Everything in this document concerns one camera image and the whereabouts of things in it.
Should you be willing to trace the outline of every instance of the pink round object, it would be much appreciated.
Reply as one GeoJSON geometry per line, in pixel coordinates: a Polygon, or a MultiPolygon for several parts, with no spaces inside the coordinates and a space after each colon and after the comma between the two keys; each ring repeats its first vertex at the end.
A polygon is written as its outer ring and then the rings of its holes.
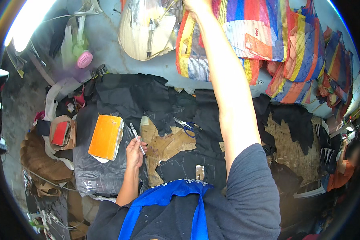
{"type": "Polygon", "coordinates": [[[92,59],[93,55],[88,50],[85,50],[77,60],[77,66],[79,68],[85,68],[91,63],[92,59]]]}

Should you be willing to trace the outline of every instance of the scissors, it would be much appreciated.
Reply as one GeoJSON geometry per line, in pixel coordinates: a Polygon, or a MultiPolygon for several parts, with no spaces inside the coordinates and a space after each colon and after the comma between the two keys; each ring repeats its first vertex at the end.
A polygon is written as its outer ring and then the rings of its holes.
{"type": "Polygon", "coordinates": [[[194,123],[194,122],[183,122],[183,121],[181,121],[180,119],[175,118],[175,117],[173,117],[173,119],[175,120],[175,122],[177,122],[178,124],[180,124],[181,126],[183,126],[184,132],[185,132],[188,136],[190,136],[190,137],[192,137],[192,138],[195,138],[195,135],[191,136],[191,135],[189,135],[189,133],[187,132],[187,131],[191,131],[191,132],[195,133],[195,127],[194,127],[195,123],[194,123]]]}

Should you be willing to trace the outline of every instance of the red notebook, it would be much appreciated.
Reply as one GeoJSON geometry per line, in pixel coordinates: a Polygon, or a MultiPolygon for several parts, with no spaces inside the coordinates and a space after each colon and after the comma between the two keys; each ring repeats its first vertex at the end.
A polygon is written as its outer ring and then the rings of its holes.
{"type": "Polygon", "coordinates": [[[69,125],[67,121],[58,123],[58,125],[56,126],[55,133],[53,134],[53,139],[52,139],[53,144],[59,146],[64,145],[65,135],[67,134],[68,127],[69,125]]]}

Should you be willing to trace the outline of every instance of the orange shirt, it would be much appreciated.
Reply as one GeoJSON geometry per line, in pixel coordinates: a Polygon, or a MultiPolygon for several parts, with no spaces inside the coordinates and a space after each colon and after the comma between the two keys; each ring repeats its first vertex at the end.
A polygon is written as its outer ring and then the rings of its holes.
{"type": "Polygon", "coordinates": [[[346,170],[344,174],[341,174],[337,169],[335,171],[335,174],[329,175],[328,185],[327,185],[327,192],[331,191],[332,189],[342,187],[345,185],[351,178],[355,167],[352,166],[348,160],[345,160],[346,162],[346,170]]]}

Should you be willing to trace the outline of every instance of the brown fabric stack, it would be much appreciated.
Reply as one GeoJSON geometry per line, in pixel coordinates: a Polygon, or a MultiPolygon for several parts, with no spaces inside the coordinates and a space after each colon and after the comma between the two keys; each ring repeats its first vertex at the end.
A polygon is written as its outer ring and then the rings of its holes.
{"type": "MultiPolygon", "coordinates": [[[[35,174],[54,184],[68,182],[72,171],[62,161],[50,158],[44,150],[44,140],[36,134],[35,128],[25,135],[20,149],[21,164],[35,174]]],[[[38,195],[59,195],[59,189],[29,172],[38,190],[38,195]]]]}

